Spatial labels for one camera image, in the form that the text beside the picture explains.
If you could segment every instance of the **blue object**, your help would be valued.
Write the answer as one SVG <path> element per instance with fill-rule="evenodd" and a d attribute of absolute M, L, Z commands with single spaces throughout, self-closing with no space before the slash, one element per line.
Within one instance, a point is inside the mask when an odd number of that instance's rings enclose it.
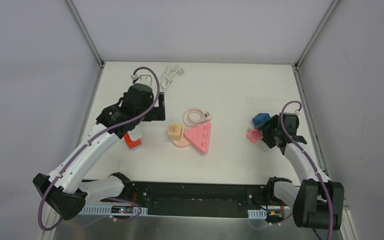
<path fill-rule="evenodd" d="M 269 120 L 270 119 L 270 114 L 268 113 L 259 113 L 257 114 L 257 116 L 255 116 L 253 119 L 252 119 L 252 122 L 254 123 L 254 127 L 258 126 L 258 125 L 261 125 L 263 123 L 265 123 L 265 121 Z"/>

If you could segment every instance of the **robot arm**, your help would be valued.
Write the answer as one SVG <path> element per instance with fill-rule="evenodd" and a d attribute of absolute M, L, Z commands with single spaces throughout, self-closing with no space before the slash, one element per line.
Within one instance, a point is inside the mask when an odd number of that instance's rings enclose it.
<path fill-rule="evenodd" d="M 140 115 L 154 102 L 152 89 L 140 83 L 134 83 L 118 103 L 103 109 L 97 117 L 97 123 L 93 126 L 88 136 L 57 168 L 45 175 L 39 173 L 33 183 L 39 194 L 43 197 L 48 187 L 51 187 L 46 202 L 65 219 L 75 217 L 85 204 L 96 202 L 108 197 L 118 196 L 128 180 L 120 173 L 114 173 L 106 179 L 82 182 L 85 175 L 100 159 L 100 157 L 116 142 L 133 130 L 140 122 L 164 121 L 165 106 L 164 93 L 158 98 L 158 107 L 153 107 L 148 114 L 141 119 L 116 127 L 95 138 L 97 133 L 119 123 L 125 122 Z M 66 164 L 73 158 L 74 161 L 61 173 Z"/>
<path fill-rule="evenodd" d="M 304 137 L 296 135 L 299 118 L 295 114 L 284 113 L 283 122 L 286 131 L 300 145 L 308 151 Z M 278 147 L 281 153 L 290 161 L 301 182 L 299 189 L 285 178 L 272 177 L 262 190 L 263 197 L 281 200 L 292 209 L 293 219 L 298 227 L 328 229 L 329 212 L 326 195 L 316 174 L 321 175 L 325 183 L 333 207 L 333 230 L 341 225 L 344 189 L 341 183 L 333 182 L 316 166 L 310 164 L 304 151 L 300 150 L 283 132 L 279 115 L 275 115 L 265 123 L 256 127 L 263 133 L 263 141 L 269 148 Z"/>

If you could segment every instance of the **white cable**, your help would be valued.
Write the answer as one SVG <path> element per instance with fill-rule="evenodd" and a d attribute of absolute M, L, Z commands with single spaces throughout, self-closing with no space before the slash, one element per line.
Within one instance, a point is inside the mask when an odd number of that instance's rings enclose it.
<path fill-rule="evenodd" d="M 174 65 L 173 67 L 168 65 L 165 72 L 159 78 L 159 82 L 163 90 L 166 90 L 170 86 L 170 83 L 173 81 L 176 74 L 183 75 L 184 69 L 180 68 L 178 65 Z"/>
<path fill-rule="evenodd" d="M 190 118 L 191 114 L 198 114 L 200 117 L 199 120 L 191 119 Z M 196 127 L 198 125 L 201 125 L 203 122 L 209 121 L 211 119 L 212 119 L 212 116 L 209 114 L 209 112 L 204 112 L 202 109 L 196 108 L 196 107 L 187 109 L 183 113 L 183 122 L 186 126 L 189 126 L 189 127 Z"/>

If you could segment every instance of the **triangular power strip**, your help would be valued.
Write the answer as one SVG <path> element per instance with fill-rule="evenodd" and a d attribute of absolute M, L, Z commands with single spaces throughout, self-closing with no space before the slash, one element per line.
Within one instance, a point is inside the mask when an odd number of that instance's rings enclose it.
<path fill-rule="evenodd" d="M 184 132 L 184 138 L 195 145 L 203 154 L 208 152 L 210 135 L 210 122 L 205 122 Z"/>

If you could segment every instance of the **white wall panel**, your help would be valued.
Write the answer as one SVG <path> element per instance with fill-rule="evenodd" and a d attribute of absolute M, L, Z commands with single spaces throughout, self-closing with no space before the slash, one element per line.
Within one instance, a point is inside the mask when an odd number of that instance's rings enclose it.
<path fill-rule="evenodd" d="M 295 63 L 330 0 L 75 0 L 106 61 Z"/>
<path fill-rule="evenodd" d="M 342 1 L 301 79 L 360 239 L 384 239 L 384 1 Z"/>
<path fill-rule="evenodd" d="M 33 178 L 74 149 L 97 70 L 63 1 L 0 0 L 0 240 L 35 238 Z"/>

